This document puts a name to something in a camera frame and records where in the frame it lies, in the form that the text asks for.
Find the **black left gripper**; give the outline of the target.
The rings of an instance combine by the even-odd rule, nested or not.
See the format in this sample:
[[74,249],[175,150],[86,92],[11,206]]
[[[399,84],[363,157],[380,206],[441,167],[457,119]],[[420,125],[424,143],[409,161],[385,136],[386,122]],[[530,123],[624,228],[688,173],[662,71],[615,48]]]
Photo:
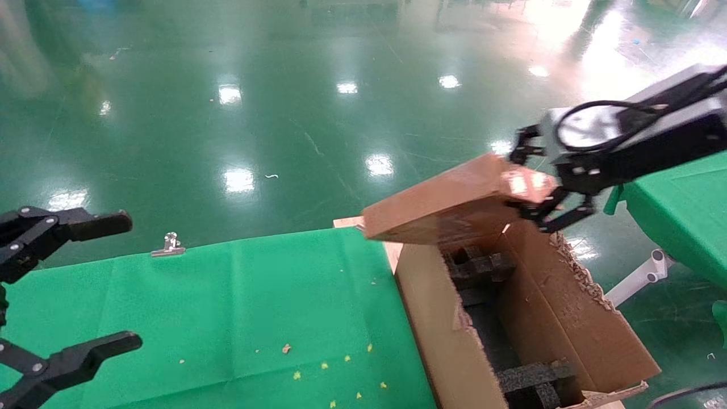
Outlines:
[[[22,207],[2,214],[1,281],[13,284],[68,241],[88,241],[132,230],[124,210],[94,215],[84,208],[49,211]],[[0,327],[7,324],[7,291],[0,285]],[[121,331],[76,344],[47,359],[2,339],[1,363],[22,376],[2,392],[3,408],[39,408],[56,393],[93,380],[104,361],[138,350],[143,340]]]

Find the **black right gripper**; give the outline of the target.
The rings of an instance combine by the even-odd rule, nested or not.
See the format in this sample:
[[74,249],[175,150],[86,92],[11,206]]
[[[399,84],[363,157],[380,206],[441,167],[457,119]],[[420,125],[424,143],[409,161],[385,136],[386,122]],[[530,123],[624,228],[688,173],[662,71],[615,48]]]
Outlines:
[[[542,137],[540,125],[516,130],[515,144],[509,162],[525,166],[532,156],[547,158],[545,147],[534,144]],[[706,114],[698,119],[657,131],[654,136],[634,138],[631,145],[622,145],[609,153],[560,155],[554,166],[562,187],[554,189],[540,204],[508,201],[507,207],[517,210],[543,233],[556,233],[595,213],[595,196],[610,188],[663,170],[716,155],[726,148],[724,114]],[[582,201],[572,208],[564,207],[568,197],[580,193]]]

